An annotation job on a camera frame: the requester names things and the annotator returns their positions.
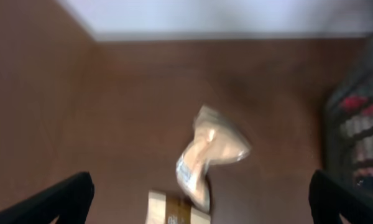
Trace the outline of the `grey plastic basket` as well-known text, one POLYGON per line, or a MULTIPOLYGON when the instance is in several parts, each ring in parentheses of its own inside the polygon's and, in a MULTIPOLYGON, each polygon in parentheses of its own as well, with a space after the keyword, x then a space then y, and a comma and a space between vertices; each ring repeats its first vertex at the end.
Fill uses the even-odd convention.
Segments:
POLYGON ((373 34, 323 110, 325 170, 373 198, 373 115, 344 113, 341 102, 352 95, 373 97, 373 34))

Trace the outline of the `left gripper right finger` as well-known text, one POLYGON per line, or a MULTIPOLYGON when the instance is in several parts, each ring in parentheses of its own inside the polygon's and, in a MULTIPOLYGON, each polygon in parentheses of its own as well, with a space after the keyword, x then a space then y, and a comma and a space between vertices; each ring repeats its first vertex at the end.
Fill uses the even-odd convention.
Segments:
POLYGON ((314 224, 373 223, 373 199, 345 186, 322 170, 313 174, 308 200, 314 224))

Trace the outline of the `white brown pretzel bag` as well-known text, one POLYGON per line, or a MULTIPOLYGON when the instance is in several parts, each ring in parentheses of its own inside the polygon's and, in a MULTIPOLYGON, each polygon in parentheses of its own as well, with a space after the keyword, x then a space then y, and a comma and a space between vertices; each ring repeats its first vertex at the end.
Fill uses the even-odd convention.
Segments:
POLYGON ((145 224, 210 224, 210 215, 173 195, 151 190, 145 224))

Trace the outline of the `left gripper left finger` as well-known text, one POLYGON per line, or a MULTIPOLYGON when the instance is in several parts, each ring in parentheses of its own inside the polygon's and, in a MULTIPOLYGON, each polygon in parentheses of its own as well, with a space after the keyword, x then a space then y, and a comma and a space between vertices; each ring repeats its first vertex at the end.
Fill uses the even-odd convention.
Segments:
POLYGON ((94 197, 89 172, 79 172, 0 211, 0 223, 84 223, 94 197))

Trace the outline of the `orange spaghetti package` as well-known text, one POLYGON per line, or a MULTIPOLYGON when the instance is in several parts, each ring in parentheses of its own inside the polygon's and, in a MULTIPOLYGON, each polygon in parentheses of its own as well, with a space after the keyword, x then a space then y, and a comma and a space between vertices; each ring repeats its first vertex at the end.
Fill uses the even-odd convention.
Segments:
POLYGON ((348 116, 355 114, 373 115, 373 97, 352 95, 341 102, 341 108, 348 116))

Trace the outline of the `beige snack bag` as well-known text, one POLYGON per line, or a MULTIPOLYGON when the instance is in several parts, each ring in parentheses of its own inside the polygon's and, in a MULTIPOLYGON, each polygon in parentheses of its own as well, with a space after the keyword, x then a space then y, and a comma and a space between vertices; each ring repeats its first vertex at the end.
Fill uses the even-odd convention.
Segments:
POLYGON ((244 159, 250 154, 251 145, 226 117, 206 105, 200 108, 195 117, 193 130, 193 140, 176 163, 176 177, 195 206, 208 213, 208 169, 244 159))

